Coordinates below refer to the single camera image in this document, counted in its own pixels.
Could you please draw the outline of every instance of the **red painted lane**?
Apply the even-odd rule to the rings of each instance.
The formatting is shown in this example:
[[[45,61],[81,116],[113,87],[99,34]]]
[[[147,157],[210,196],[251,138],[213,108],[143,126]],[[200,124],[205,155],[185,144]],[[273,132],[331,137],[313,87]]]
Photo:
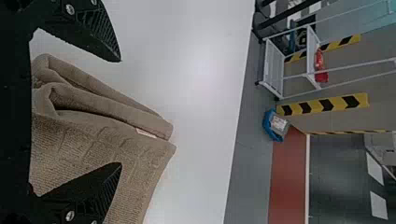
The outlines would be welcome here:
[[[306,135],[294,127],[274,143],[269,224],[304,224]]]

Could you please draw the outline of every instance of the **floor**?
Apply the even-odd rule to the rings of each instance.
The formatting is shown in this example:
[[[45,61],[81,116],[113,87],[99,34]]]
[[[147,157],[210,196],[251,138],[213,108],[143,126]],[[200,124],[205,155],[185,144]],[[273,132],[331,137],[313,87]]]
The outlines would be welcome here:
[[[261,48],[250,38],[225,224],[265,224],[268,221],[273,142],[262,128],[264,112],[275,106],[274,96],[255,82],[260,75]]]
[[[372,178],[367,157],[362,134],[311,136],[310,224],[395,223],[395,181],[383,169],[384,186]],[[388,200],[388,220],[373,217],[370,192]]]

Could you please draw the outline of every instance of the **hazard tape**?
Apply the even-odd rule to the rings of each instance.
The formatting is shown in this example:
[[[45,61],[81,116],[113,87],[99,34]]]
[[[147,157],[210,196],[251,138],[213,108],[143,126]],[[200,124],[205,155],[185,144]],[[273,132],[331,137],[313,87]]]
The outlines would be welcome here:
[[[342,40],[334,41],[320,46],[322,52],[330,51],[333,49],[340,49],[342,47],[355,44],[361,41],[361,35],[351,35]],[[306,57],[306,49],[304,51],[296,52],[285,59],[285,63],[292,63],[299,61]]]
[[[368,94],[363,92],[288,105],[278,105],[276,107],[276,113],[281,116],[296,116],[364,107],[369,107],[369,100]]]
[[[372,131],[348,131],[348,132],[314,132],[306,133],[313,135],[325,135],[325,134],[351,134],[351,133],[391,133],[392,131],[387,130],[372,130]]]

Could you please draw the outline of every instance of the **metal frame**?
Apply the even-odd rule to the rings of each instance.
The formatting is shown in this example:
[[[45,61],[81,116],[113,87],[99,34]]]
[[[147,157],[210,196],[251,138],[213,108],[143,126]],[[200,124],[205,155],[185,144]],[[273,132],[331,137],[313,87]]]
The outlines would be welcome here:
[[[275,66],[274,58],[280,57],[281,63]],[[275,96],[283,97],[283,75],[285,71],[285,55],[280,51],[276,45],[271,41],[265,42],[265,58],[264,58],[264,70],[262,73],[262,84]]]
[[[314,61],[315,61],[315,53],[317,52],[319,46],[320,46],[320,39],[318,38],[318,36],[316,35],[316,33],[314,32],[314,30],[311,28],[311,25],[314,24],[318,24],[324,21],[328,21],[331,19],[334,19],[336,17],[341,17],[344,16],[348,13],[354,12],[354,11],[358,11],[361,10],[363,8],[367,8],[367,7],[371,7],[374,6],[376,4],[379,3],[386,3],[387,7],[388,7],[388,12],[389,14],[393,13],[393,11],[391,11],[390,8],[390,3],[392,0],[380,0],[377,2],[374,2],[372,4],[368,4],[362,7],[357,7],[354,8],[352,10],[349,10],[347,12],[326,18],[324,20],[321,21],[315,21],[315,22],[311,22],[308,23],[304,26],[300,26],[300,27],[296,27],[294,29],[290,29],[288,31],[285,32],[281,32],[279,34],[276,35],[271,35],[268,37],[265,37],[262,39],[263,42],[266,42],[266,50],[265,50],[265,58],[264,58],[264,69],[263,69],[263,81],[260,81],[259,84],[263,85],[266,89],[268,89],[270,92],[272,92],[276,97],[278,97],[280,100],[283,99],[289,99],[289,98],[293,98],[293,97],[297,97],[297,96],[301,96],[301,95],[305,95],[308,93],[312,93],[315,91],[322,91],[322,90],[327,90],[330,88],[335,88],[335,87],[339,87],[339,86],[343,86],[343,85],[347,85],[350,83],[354,83],[354,82],[359,82],[359,81],[363,81],[366,79],[370,79],[370,78],[375,78],[375,77],[382,77],[382,76],[386,76],[386,75],[390,75],[390,74],[394,74],[396,73],[396,69],[388,71],[386,73],[381,73],[381,74],[376,74],[376,75],[372,75],[372,76],[368,76],[368,77],[362,77],[362,78],[358,78],[358,79],[354,79],[354,80],[350,80],[347,82],[343,82],[343,83],[338,83],[335,85],[331,85],[328,86],[326,88],[322,88],[320,87],[320,85],[315,81],[315,74],[319,74],[319,73],[324,73],[324,72],[334,72],[334,71],[339,71],[339,70],[346,70],[346,69],[351,69],[351,68],[356,68],[356,67],[362,67],[362,66],[368,66],[368,65],[373,65],[373,64],[378,64],[378,63],[389,63],[389,62],[393,62],[396,65],[396,57],[393,58],[387,58],[384,60],[378,60],[378,61],[372,61],[372,62],[368,62],[368,63],[357,63],[357,64],[352,64],[352,65],[347,65],[347,66],[342,66],[342,67],[336,67],[336,68],[331,68],[331,69],[326,69],[326,70],[320,70],[320,71],[315,71],[315,67],[314,67]],[[281,50],[279,50],[274,43],[271,41],[272,38],[277,37],[277,36],[281,36],[281,35],[289,35],[291,32],[297,31],[297,30],[301,30],[301,29],[306,29],[306,33],[307,33],[307,49],[306,49],[306,73],[302,73],[299,75],[294,75],[294,76],[289,76],[289,77],[284,77],[284,65],[282,65],[282,74],[276,74],[276,76],[281,77],[282,78],[282,84],[281,86],[281,90],[277,90],[276,88],[273,87],[273,85],[271,85],[272,83],[272,79],[268,79],[268,76],[272,76],[270,74],[268,74],[271,69],[274,67],[274,62],[272,62],[273,59],[271,59],[271,57],[273,55],[270,54],[268,47],[271,48],[271,46],[274,46],[278,52],[282,53]],[[282,55],[284,57],[281,57],[283,59],[282,64],[284,64],[284,59],[286,58],[287,55],[284,55],[282,53]],[[306,92],[302,92],[302,93],[298,93],[298,94],[294,94],[294,95],[290,95],[290,96],[284,96],[283,95],[283,81],[286,79],[291,79],[291,78],[297,78],[297,77],[306,77],[310,83],[312,83],[312,85],[315,87],[315,89],[313,91],[306,91]]]

